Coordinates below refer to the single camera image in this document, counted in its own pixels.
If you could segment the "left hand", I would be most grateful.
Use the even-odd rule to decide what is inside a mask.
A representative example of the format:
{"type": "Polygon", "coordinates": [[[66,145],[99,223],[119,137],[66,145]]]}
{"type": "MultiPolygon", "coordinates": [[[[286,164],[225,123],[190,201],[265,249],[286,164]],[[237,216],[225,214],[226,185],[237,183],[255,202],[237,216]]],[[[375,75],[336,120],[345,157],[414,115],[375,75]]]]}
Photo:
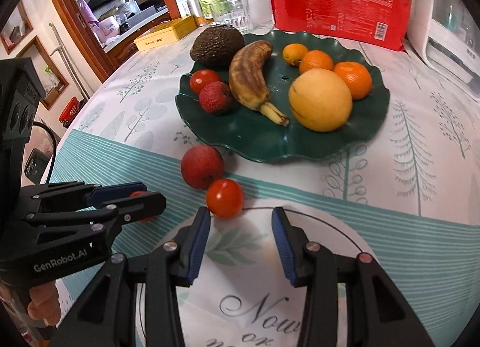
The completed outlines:
{"type": "Polygon", "coordinates": [[[55,282],[49,282],[29,290],[31,298],[28,315],[33,320],[41,320],[47,326],[55,326],[61,319],[59,292],[55,282]]]}

